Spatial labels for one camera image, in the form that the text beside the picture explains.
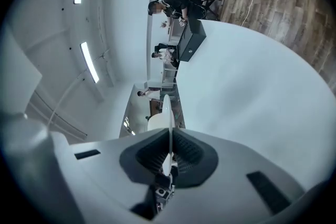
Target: white table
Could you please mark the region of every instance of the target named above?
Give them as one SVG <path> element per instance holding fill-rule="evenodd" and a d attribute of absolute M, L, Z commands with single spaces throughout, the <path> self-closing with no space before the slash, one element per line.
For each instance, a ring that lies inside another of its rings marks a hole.
<path fill-rule="evenodd" d="M 298 55 L 258 32 L 202 21 L 207 38 L 181 62 L 187 129 L 249 146 L 305 189 L 334 166 L 336 99 Z"/>

